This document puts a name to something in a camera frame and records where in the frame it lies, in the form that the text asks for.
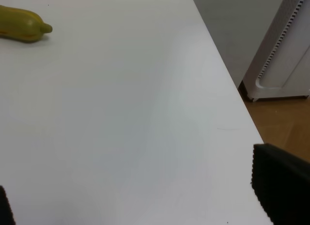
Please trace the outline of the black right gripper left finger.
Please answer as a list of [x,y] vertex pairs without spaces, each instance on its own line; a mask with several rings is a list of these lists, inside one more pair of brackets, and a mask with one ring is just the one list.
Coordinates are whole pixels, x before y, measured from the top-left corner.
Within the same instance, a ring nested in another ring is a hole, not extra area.
[[0,187],[0,225],[15,225],[13,212],[11,210],[5,189]]

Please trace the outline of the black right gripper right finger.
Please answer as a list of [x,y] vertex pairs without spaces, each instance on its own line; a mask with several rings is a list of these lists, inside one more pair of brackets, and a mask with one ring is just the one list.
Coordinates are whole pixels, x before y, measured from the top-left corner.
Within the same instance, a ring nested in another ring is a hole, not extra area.
[[251,185],[275,225],[310,223],[310,164],[271,144],[253,147]]

